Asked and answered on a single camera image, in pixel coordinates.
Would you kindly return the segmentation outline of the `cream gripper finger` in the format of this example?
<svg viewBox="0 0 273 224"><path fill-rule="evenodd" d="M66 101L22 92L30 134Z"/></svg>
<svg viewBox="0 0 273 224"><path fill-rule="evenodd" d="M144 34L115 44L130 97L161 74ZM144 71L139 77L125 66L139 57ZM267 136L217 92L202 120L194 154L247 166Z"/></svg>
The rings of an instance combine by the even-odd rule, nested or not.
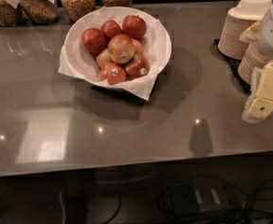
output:
<svg viewBox="0 0 273 224"><path fill-rule="evenodd" d="M248 97L242 112L242 119L248 123L258 123L265 119L266 107L269 105L269 102L264 97L257 95L257 90L265 73L265 68L257 67L251 73L251 95Z"/></svg>

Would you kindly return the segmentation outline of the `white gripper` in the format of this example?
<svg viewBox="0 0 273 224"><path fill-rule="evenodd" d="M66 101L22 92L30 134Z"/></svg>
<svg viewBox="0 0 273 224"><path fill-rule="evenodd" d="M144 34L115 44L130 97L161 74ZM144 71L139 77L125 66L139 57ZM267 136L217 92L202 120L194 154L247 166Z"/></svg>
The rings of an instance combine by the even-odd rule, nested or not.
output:
<svg viewBox="0 0 273 224"><path fill-rule="evenodd" d="M260 21L256 21L254 24L248 27L241 33L239 40L245 43L256 42L259 37L260 24ZM259 97L264 97L269 102L269 105L266 107L266 119L273 112L273 62L268 63L263 68L265 68L266 73L260 82L257 95Z"/></svg>

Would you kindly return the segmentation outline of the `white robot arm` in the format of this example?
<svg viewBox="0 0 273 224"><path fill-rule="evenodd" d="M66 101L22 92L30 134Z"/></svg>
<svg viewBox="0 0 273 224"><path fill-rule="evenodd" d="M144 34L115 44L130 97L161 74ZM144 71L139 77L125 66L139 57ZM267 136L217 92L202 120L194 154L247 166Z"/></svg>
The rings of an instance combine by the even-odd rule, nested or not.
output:
<svg viewBox="0 0 273 224"><path fill-rule="evenodd" d="M269 59L263 68L253 69L251 95L242 113L244 121L257 123L273 113L273 5L264 17L247 28L239 39L255 42L258 52Z"/></svg>

